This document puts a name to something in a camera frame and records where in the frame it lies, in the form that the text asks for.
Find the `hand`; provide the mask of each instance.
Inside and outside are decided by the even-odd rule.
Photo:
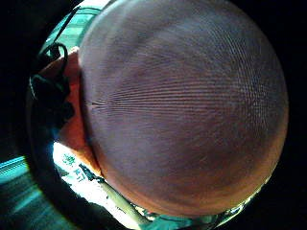
[[[80,107],[80,77],[81,68],[78,61],[79,48],[74,47],[68,54],[67,65],[64,76],[69,80],[70,94],[66,101],[71,103],[75,110],[75,115],[65,124],[59,132],[59,143],[65,145],[96,175],[101,175],[101,170],[96,162],[90,146],[86,143],[83,117]],[[39,74],[48,79],[54,78],[63,63],[63,57],[51,62]]]

